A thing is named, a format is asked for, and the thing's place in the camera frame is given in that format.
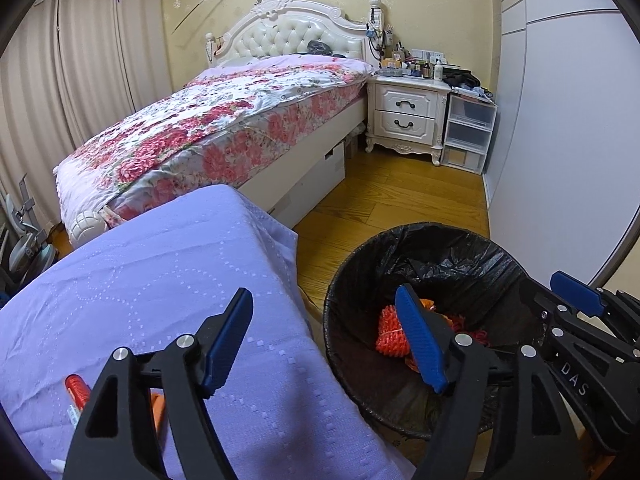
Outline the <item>black clothes pile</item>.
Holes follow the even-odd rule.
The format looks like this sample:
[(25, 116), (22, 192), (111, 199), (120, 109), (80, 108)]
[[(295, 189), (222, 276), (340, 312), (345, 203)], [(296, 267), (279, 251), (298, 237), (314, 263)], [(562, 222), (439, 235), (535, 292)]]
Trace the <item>black clothes pile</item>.
[(482, 85), (482, 82), (470, 70), (452, 65), (445, 65), (442, 68), (442, 81), (451, 88), (469, 90)]

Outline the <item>red small can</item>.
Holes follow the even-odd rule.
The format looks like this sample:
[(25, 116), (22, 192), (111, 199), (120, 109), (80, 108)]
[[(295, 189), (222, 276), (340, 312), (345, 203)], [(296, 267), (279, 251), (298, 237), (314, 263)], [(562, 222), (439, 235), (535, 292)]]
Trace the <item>red small can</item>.
[(67, 393), (70, 395), (75, 408), (82, 412), (91, 396), (91, 389), (89, 386), (77, 374), (68, 375), (64, 380), (64, 386)]

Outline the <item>orange snack bag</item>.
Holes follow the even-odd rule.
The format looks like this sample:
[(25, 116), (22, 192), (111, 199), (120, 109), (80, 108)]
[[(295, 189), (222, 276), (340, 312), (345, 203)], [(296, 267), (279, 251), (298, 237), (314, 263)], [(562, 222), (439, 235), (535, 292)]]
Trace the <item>orange snack bag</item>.
[(422, 307), (424, 307), (424, 309), (426, 309), (427, 311), (434, 312), (439, 315), (456, 334), (468, 334), (482, 346), (489, 346), (487, 333), (484, 330), (468, 330), (465, 327), (465, 319), (463, 316), (456, 314), (443, 314), (438, 312), (433, 300), (421, 298), (420, 303), (422, 304)]

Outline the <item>beige curtains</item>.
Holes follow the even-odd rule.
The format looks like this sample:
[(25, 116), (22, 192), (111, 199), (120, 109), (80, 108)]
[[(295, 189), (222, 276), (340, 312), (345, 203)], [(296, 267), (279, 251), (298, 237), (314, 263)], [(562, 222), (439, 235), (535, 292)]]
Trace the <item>beige curtains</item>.
[(162, 0), (36, 0), (1, 55), (1, 192), (51, 229), (54, 167), (171, 91)]

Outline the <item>purple tablecloth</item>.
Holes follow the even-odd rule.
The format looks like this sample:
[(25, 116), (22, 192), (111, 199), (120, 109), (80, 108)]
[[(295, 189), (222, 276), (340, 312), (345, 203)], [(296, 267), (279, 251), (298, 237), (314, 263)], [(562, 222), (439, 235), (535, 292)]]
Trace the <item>purple tablecloth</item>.
[(6, 479), (408, 479), (314, 343), (296, 235), (212, 185), (1, 310)]

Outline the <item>orange paper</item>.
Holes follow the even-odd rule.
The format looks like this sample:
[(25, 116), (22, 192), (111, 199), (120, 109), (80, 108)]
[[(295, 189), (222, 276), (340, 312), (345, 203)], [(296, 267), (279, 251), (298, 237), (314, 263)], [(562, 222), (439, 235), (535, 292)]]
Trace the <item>orange paper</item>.
[(158, 392), (151, 392), (151, 406), (154, 419), (154, 427), (157, 434), (160, 434), (165, 417), (166, 401), (165, 397)]

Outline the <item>white two-drawer nightstand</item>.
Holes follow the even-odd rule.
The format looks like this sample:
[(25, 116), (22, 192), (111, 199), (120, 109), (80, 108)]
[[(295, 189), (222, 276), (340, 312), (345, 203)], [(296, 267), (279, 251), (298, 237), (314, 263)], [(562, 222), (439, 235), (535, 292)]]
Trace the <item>white two-drawer nightstand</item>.
[(366, 152), (379, 145), (401, 155), (430, 156), (439, 166), (450, 91), (435, 79), (370, 77)]

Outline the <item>black lined trash bin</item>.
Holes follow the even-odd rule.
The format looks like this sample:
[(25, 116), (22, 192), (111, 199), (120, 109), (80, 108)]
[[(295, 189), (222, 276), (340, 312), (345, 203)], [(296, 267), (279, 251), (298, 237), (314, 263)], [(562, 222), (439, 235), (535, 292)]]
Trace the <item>black lined trash bin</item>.
[(402, 356), (375, 347), (384, 308), (409, 287), (433, 301), (419, 322), (436, 348), (457, 333), (508, 358), (544, 333), (522, 304), (527, 274), (503, 248), (471, 231), (421, 222), (378, 233), (341, 264), (326, 292), (323, 336), (335, 378), (364, 418), (408, 438), (432, 436), (446, 400), (446, 363), (436, 358), (425, 375)]

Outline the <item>clutter on nightstand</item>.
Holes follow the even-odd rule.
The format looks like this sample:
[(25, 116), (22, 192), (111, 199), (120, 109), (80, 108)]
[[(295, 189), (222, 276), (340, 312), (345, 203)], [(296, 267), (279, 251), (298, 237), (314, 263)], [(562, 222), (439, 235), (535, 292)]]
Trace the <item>clutter on nightstand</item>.
[(370, 6), (367, 21), (369, 49), (378, 73), (389, 77), (444, 78), (447, 64), (443, 53), (424, 49), (407, 49), (394, 40), (393, 27), (385, 24), (385, 16), (379, 3)]

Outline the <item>teal toothpaste tube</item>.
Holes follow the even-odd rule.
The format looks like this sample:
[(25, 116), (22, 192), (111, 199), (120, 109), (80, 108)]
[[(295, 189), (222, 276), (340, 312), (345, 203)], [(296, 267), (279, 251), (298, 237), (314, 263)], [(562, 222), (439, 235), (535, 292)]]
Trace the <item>teal toothpaste tube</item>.
[(81, 412), (76, 408), (74, 404), (70, 404), (67, 408), (67, 416), (70, 419), (70, 423), (74, 428), (77, 427)]

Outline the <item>red foam fruit net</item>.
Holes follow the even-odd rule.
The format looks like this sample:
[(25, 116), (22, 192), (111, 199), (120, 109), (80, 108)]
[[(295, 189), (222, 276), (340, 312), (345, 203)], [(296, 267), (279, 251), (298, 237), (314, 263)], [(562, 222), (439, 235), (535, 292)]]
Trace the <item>red foam fruit net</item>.
[(399, 322), (396, 308), (391, 304), (378, 317), (375, 350), (391, 358), (405, 358), (410, 353), (409, 341)]

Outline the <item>white sliding wardrobe door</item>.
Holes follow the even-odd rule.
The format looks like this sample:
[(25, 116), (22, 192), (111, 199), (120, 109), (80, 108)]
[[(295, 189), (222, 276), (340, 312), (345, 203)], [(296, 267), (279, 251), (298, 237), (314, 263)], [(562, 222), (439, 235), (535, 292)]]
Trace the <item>white sliding wardrobe door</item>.
[(615, 0), (499, 0), (491, 238), (536, 280), (639, 290), (639, 41)]

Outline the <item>grey desk chair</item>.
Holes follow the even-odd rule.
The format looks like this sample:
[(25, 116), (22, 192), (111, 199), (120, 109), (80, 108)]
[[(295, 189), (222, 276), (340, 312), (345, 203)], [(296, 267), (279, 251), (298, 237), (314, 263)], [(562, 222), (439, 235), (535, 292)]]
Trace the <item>grey desk chair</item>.
[(50, 269), (58, 260), (58, 250), (48, 241), (35, 213), (36, 201), (29, 194), (27, 174), (18, 182), (22, 203), (10, 194), (3, 197), (9, 223), (1, 226), (1, 292), (12, 297)]

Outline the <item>clear plastic drawer unit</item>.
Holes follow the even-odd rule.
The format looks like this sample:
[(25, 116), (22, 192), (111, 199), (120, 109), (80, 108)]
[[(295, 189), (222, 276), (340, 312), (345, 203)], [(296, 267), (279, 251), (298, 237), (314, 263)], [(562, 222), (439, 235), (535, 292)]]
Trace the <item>clear plastic drawer unit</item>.
[(482, 174), (488, 159), (498, 114), (497, 104), (473, 91), (449, 93), (442, 164)]

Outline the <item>white bed with floral cover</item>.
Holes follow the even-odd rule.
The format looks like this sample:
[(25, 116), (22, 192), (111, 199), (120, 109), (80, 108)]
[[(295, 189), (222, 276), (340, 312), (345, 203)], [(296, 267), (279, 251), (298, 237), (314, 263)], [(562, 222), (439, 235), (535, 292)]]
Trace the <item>white bed with floral cover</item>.
[(294, 226), (344, 176), (374, 72), (366, 25), (307, 0), (262, 0), (180, 90), (93, 136), (55, 168), (70, 242), (212, 184)]

